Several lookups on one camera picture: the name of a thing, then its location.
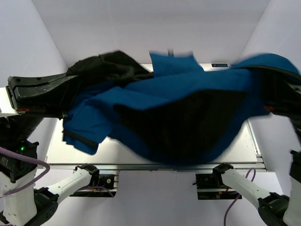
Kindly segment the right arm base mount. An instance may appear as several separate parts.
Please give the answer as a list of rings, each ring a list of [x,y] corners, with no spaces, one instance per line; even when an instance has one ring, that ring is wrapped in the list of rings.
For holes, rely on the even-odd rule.
[[[212,174],[196,174],[198,200],[234,200],[238,193],[225,185],[218,185]]]

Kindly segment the blue and black jacket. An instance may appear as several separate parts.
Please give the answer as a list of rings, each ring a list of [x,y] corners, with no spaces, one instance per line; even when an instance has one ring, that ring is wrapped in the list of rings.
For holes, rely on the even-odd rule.
[[[63,120],[63,140],[94,155],[107,137],[164,165],[210,162],[230,146],[242,124],[269,113],[300,116],[298,69],[260,54],[228,69],[205,71],[192,54],[150,54],[149,72],[122,51],[92,56],[66,75],[81,90]]]

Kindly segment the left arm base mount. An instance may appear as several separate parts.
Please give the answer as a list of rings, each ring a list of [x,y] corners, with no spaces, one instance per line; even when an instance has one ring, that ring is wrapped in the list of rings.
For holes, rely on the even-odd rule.
[[[117,171],[100,171],[99,181],[86,190],[78,190],[70,197],[113,198],[117,193],[119,173]]]

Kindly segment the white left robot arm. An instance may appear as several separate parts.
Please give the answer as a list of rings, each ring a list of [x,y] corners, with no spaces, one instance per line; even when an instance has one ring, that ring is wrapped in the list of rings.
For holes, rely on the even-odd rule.
[[[79,190],[99,182],[99,169],[91,164],[77,166],[74,173],[49,187],[36,189],[50,166],[37,157],[38,142],[29,136],[44,118],[65,118],[81,85],[77,75],[9,77],[0,90],[0,196],[6,225],[40,226],[56,212],[58,205]]]

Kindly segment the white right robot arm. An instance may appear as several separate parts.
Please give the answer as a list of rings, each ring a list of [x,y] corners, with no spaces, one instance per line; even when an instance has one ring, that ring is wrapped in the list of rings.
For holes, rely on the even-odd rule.
[[[263,99],[266,109],[286,116],[297,137],[301,136],[301,76],[285,69],[260,67]],[[293,162],[290,169],[291,195],[279,195],[257,186],[242,176],[232,165],[222,163],[213,169],[212,176],[219,186],[234,189],[247,199],[268,226],[299,226],[301,224],[301,153],[290,151]]]

